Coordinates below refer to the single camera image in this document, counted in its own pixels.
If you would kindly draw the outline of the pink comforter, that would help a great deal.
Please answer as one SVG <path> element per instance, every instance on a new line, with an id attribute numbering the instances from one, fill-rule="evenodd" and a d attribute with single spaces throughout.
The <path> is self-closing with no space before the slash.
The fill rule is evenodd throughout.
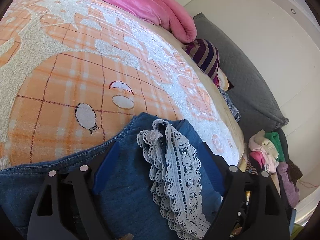
<path id="1" fill-rule="evenodd" d="M 170 31 L 180 42 L 195 40 L 197 30 L 193 18 L 175 0 L 103 0 L 136 17 Z"/>

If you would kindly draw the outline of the striped purple garment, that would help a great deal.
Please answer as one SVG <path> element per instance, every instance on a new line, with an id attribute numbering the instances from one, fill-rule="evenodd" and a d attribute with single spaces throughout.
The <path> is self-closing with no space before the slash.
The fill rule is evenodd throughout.
<path id="1" fill-rule="evenodd" d="M 228 91 L 229 80 L 220 68 L 220 55 L 218 49 L 205 39 L 196 39 L 185 44 L 183 50 L 197 64 L 200 70 L 206 74 L 217 88 Z"/>

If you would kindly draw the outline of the beige bed sheet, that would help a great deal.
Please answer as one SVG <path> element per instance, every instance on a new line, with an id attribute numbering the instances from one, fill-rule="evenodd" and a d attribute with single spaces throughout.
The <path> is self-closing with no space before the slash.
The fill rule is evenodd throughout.
<path id="1" fill-rule="evenodd" d="M 141 26 L 139 41 L 146 46 L 148 57 L 169 77 L 169 83 L 160 87 L 210 149 L 227 164 L 237 165 L 245 151 L 244 135 L 216 85 L 167 30 L 146 22 Z"/>

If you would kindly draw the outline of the blue denim pants lace hem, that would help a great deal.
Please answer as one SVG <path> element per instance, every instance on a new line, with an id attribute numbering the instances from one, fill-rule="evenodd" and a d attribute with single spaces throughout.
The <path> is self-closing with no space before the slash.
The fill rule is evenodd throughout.
<path id="1" fill-rule="evenodd" d="M 1 171 L 1 239 L 27 238 L 45 176 L 69 173 L 117 142 L 119 157 L 98 197 L 114 239 L 203 239 L 221 204 L 197 156 L 201 138 L 187 120 L 142 113 L 109 141 L 54 161 Z"/>

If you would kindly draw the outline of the orange white fleece blanket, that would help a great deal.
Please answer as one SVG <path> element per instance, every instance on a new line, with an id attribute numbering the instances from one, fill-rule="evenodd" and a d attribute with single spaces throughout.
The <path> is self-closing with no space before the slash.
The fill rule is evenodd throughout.
<path id="1" fill-rule="evenodd" d="M 13 0 L 1 19 L 1 168 L 100 145 L 142 112 L 186 119 L 138 39 L 143 22 L 101 0 Z"/>

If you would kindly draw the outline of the grey quilted headboard cushion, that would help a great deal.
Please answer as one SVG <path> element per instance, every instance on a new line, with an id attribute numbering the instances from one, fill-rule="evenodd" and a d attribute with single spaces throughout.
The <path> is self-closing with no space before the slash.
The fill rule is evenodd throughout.
<path id="1" fill-rule="evenodd" d="M 197 38 L 210 41 L 219 51 L 220 68 L 234 86 L 227 92 L 240 111 L 238 122 L 246 142 L 260 130 L 272 132 L 289 123 L 268 87 L 246 54 L 203 13 L 194 16 Z"/>

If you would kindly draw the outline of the pile of colourful clothes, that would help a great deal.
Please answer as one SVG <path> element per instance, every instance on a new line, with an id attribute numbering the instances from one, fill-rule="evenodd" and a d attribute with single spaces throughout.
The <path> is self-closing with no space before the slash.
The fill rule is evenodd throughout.
<path id="1" fill-rule="evenodd" d="M 262 129 L 253 135 L 238 166 L 247 173 L 258 174 L 266 171 L 270 174 L 285 207 L 289 225 L 293 227 L 295 207 L 299 203 L 297 181 L 303 174 L 289 159 L 289 148 L 283 130 L 278 128 L 265 132 Z"/>

